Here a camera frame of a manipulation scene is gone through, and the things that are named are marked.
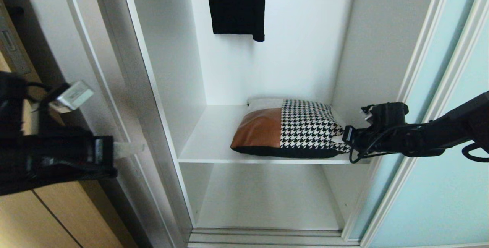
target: white shelf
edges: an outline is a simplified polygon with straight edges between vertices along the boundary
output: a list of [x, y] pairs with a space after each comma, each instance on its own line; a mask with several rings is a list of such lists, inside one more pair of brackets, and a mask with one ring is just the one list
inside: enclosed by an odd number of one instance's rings
[[178, 157], [180, 163], [350, 164], [348, 154], [329, 159], [288, 159], [252, 156], [230, 149], [246, 105], [208, 105]]
[[199, 211], [200, 228], [343, 227], [319, 165], [215, 164]]

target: black garment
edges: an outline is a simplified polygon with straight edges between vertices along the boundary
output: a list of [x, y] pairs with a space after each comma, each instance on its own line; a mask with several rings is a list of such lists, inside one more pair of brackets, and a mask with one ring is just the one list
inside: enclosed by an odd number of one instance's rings
[[264, 41], [265, 0], [209, 0], [214, 34], [253, 34]]

